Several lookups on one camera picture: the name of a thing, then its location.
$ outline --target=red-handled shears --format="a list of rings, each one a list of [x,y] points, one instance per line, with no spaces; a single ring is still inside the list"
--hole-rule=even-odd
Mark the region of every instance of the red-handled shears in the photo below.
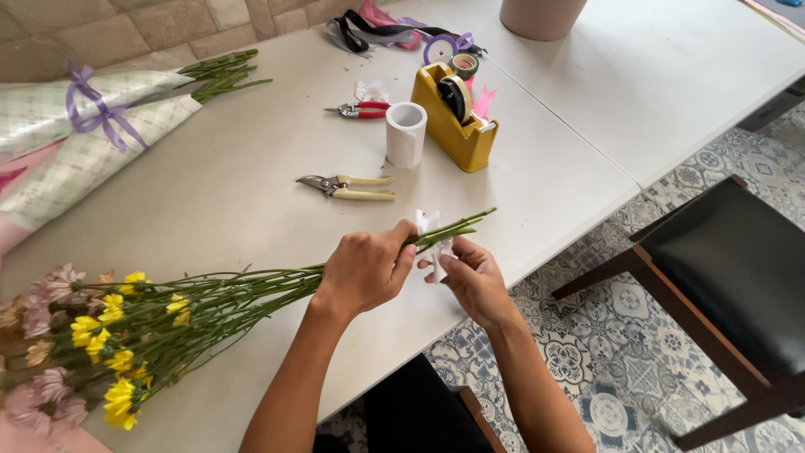
[[[325,110],[328,112],[336,112],[343,114],[347,118],[372,119],[372,118],[385,118],[386,110],[388,110],[389,107],[390,104],[388,102],[368,101],[368,102],[352,102],[349,104],[344,104],[343,106]],[[380,109],[380,110],[358,111],[356,109]]]

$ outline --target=tile floor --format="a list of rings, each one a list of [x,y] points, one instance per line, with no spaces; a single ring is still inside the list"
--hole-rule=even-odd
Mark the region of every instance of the tile floor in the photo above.
[[[510,294],[548,368],[573,400],[600,453],[678,451],[682,434],[744,401],[732,382],[628,274],[563,301],[550,292],[630,247],[628,237],[736,173],[805,229],[805,106],[749,133],[732,129],[644,190]],[[448,385],[469,385],[510,453],[525,452],[489,339],[466,322],[425,355]],[[319,428],[367,451],[361,400]],[[783,416],[700,449],[805,453],[805,421]]]

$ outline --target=white table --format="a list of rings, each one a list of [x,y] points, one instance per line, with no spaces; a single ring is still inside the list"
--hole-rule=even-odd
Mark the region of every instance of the white table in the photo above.
[[[418,2],[389,5],[395,16],[440,24]],[[342,235],[381,231],[416,208],[448,222],[490,206],[473,239],[492,250],[512,285],[562,251],[639,191],[637,185],[494,65],[478,73],[498,90],[500,120],[490,166],[462,172],[427,137],[422,164],[384,161],[383,120],[325,112],[351,102],[356,81],[383,79],[391,101],[411,96],[422,52],[379,48],[365,60],[313,27],[256,46],[257,78],[274,82],[208,103],[78,206],[14,249],[3,264],[3,297],[72,261],[89,276],[135,269],[154,281],[217,270],[323,262]],[[296,184],[303,175],[396,177],[395,202],[325,199]],[[402,293],[363,314],[332,358],[319,420],[347,405],[461,322],[453,295],[413,271]],[[236,451],[254,408],[282,361],[306,301],[258,324],[212,363],[143,407],[134,432],[111,430],[102,410],[84,422],[116,453]]]
[[[589,0],[550,43],[506,30],[501,0],[422,2],[643,188],[805,74],[738,0]]]

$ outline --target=white paper roll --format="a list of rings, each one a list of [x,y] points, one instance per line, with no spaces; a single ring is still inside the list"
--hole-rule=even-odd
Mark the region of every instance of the white paper roll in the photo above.
[[[414,168],[422,160],[427,113],[413,102],[398,102],[386,111],[386,158],[395,167]]]

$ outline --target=black chair seat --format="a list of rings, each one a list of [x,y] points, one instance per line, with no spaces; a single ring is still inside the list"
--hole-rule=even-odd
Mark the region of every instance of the black chair seat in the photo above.
[[[729,178],[640,245],[772,383],[805,371],[805,231]]]

